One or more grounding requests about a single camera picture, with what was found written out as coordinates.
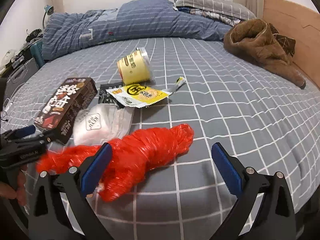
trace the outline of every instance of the gray plaid pillow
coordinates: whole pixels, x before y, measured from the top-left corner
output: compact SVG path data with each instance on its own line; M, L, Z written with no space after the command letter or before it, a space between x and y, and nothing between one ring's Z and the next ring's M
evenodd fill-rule
M236 17L242 20L255 19L256 16L241 4L227 0L177 0L176 7L189 6L210 12Z

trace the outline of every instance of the metal screw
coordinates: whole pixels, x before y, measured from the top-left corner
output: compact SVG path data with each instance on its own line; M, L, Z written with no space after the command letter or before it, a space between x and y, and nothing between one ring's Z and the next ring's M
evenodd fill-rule
M251 167L246 168L245 171L246 171L248 174L254 174L254 169L251 168Z
M277 177L280 178L280 179L282 179L282 178L283 178L283 173L278 171L278 172L277 172Z
M47 172L46 172L46 171L42 171L42 172L40 173L40 177L41 177L41 178L44 178L45 176L47 176Z
M74 174L77 172L77 170L78 170L77 167L71 167L69 168L69 173Z

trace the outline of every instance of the blue gripper pad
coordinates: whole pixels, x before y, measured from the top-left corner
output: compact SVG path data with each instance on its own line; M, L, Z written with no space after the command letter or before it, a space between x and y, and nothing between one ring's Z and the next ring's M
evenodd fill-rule
M220 143L215 143L212 145L211 156L224 182L226 183L229 192L239 198L243 190L243 180L230 161L231 158L235 157L230 157Z
M34 134L35 132L36 132L36 127L34 125L30 125L30 126L27 126L27 127L24 127L24 128L17 130L14 133L14 136L16 138L23 138L23 137L26 137L30 134Z
M110 144L103 144L95 154L96 158L88 167L81 178L81 194L87 196L94 192L99 180L112 159L112 147Z

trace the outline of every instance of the gray suitcase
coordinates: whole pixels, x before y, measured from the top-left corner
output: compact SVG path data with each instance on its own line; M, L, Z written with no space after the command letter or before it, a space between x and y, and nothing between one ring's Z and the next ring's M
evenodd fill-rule
M18 89L38 70L39 67L35 58L28 60L25 64L14 70L7 80L7 87L4 94L4 107Z

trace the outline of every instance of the white plastic bag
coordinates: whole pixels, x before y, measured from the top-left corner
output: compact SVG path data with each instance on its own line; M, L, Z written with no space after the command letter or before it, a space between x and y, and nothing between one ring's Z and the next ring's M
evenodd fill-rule
M98 104L81 110L73 126L75 145L101 145L114 138L127 135L134 108L117 109L115 105Z

